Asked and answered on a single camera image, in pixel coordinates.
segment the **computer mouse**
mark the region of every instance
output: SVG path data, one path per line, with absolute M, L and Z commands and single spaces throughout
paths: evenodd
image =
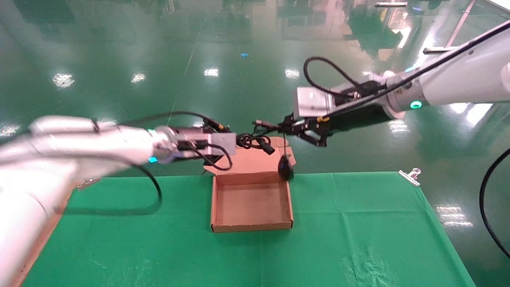
M 283 155 L 278 162 L 278 174 L 283 180 L 289 181 L 294 177 L 294 171 L 286 155 Z

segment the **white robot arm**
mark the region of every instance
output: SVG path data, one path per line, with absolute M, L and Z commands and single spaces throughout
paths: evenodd
M 335 67 L 327 59 L 309 58 L 304 74 L 314 87 L 297 89 L 294 112 L 282 123 L 256 121 L 256 128 L 325 147 L 337 131 L 402 118 L 405 111 L 422 106 L 510 101 L 510 21 L 413 71 L 369 74 L 331 90 L 310 80 L 307 66 L 313 60 Z
M 162 163 L 197 158 L 195 149 L 212 159 L 236 149 L 235 134 L 207 128 L 146 130 L 46 116 L 30 131 L 0 147 L 0 286 L 10 284 L 73 184 L 150 158 Z

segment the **green table cover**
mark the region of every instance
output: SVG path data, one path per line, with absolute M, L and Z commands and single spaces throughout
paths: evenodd
M 75 192 L 24 286 L 474 286 L 422 191 L 396 172 L 299 174 L 291 230 L 213 234 L 210 176 Z

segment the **green epoxy floor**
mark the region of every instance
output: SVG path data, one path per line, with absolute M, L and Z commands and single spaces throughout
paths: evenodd
M 236 132 L 251 131 L 252 120 L 278 122 L 291 112 L 293 91 L 308 86 L 302 76 L 307 57 L 328 57 L 353 77 L 401 71 L 426 59 L 425 46 L 445 45 L 468 5 L 410 0 L 406 9 L 387 10 L 373 8 L 375 2 L 3 0 L 0 136 L 46 114 L 119 123 L 169 110 L 207 114 Z M 453 45 L 508 18 L 477 1 Z M 72 84 L 58 88 L 55 75 L 72 75 L 66 80 Z M 345 82 L 320 64 L 311 66 L 311 75 L 326 86 Z M 510 261 L 485 231 L 477 196 L 484 172 L 508 148 L 509 111 L 509 104 L 424 108 L 403 121 L 337 134 L 327 149 L 292 138 L 295 170 L 421 168 L 423 192 L 475 283 L 505 285 Z M 173 117 L 154 125 L 196 122 Z M 157 175 L 202 171 L 200 162 L 152 170 Z M 510 246 L 508 171 L 510 163 L 503 163 L 494 174 L 487 209 Z

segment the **box lid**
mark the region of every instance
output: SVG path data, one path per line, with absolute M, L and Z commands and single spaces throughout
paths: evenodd
M 232 168 L 228 171 L 219 171 L 212 166 L 204 166 L 203 168 L 207 171 L 212 172 L 215 175 L 226 175 L 226 174 L 251 174 L 261 172 L 277 172 L 278 162 L 285 151 L 287 152 L 287 158 L 289 159 L 290 165 L 295 165 L 296 160 L 292 148 L 288 146 L 289 142 L 284 141 L 281 137 L 270 137 L 271 146 L 275 149 L 274 153 L 268 155 L 263 150 L 259 149 L 245 149 L 240 146 L 236 146 L 236 154 L 231 155 Z M 216 163 L 217 166 L 228 166 L 227 157 L 222 157 Z

